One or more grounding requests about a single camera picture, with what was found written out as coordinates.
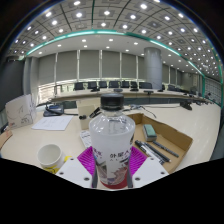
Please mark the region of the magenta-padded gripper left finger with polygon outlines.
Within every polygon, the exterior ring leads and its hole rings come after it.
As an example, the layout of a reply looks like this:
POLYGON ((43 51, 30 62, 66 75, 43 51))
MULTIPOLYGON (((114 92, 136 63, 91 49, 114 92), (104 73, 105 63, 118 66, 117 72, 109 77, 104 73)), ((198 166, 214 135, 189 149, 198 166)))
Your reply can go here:
POLYGON ((84 188, 96 188, 98 175, 92 148, 85 149, 77 158, 69 158, 56 175, 84 188))

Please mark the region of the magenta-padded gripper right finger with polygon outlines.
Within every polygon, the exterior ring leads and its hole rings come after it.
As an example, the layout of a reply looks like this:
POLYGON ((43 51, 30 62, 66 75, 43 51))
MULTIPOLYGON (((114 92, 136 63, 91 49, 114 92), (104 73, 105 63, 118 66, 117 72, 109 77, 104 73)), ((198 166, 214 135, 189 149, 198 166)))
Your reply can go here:
POLYGON ((168 175, 155 157, 146 156, 135 147, 131 148, 127 174, 129 188, 140 188, 168 175))

